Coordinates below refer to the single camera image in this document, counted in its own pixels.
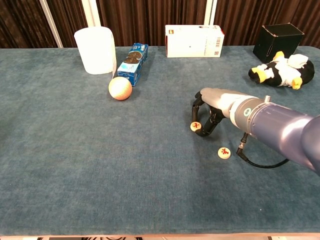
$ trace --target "plush penguin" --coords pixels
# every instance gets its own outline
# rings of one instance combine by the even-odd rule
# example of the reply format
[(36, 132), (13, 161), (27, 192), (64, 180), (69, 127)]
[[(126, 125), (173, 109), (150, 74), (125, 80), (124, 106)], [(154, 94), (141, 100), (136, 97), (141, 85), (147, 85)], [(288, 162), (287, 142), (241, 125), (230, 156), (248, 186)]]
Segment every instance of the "plush penguin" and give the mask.
[(315, 68), (305, 55), (293, 54), (285, 58), (284, 53), (278, 51), (271, 62), (251, 68), (248, 74), (257, 84), (298, 90), (314, 78)]

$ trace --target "felt table surface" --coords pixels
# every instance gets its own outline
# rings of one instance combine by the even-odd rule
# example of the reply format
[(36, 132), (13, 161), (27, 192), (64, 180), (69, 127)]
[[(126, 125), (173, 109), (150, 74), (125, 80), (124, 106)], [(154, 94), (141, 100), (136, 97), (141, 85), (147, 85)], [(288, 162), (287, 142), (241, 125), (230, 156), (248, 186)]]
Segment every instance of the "felt table surface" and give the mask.
[[(117, 66), (129, 49), (116, 48)], [(130, 98), (117, 101), (112, 75), (86, 73), (77, 48), (0, 49), (0, 236), (319, 233), (317, 174), (244, 162), (243, 132), (229, 119), (208, 137), (190, 130), (205, 87), (320, 114), (319, 49), (295, 52), (315, 67), (300, 90), (252, 82), (248, 70), (261, 64), (252, 51), (166, 58), (151, 46)], [(252, 137), (245, 153), (264, 165), (284, 159)]]

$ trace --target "brown curtain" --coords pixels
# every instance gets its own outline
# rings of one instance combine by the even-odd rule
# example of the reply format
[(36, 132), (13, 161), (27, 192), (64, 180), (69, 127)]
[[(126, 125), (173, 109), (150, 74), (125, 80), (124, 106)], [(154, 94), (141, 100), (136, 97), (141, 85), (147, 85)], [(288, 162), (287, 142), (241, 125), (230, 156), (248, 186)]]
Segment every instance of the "brown curtain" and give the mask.
[(116, 46), (165, 45), (165, 25), (202, 25), (207, 0), (97, 0), (101, 25)]
[(320, 48), (319, 0), (218, 0), (214, 24), (224, 45), (255, 45), (262, 25), (292, 23), (304, 33), (302, 46)]
[(39, 0), (0, 0), (0, 48), (56, 48)]
[(88, 27), (81, 0), (47, 0), (64, 48), (77, 47), (74, 34)]

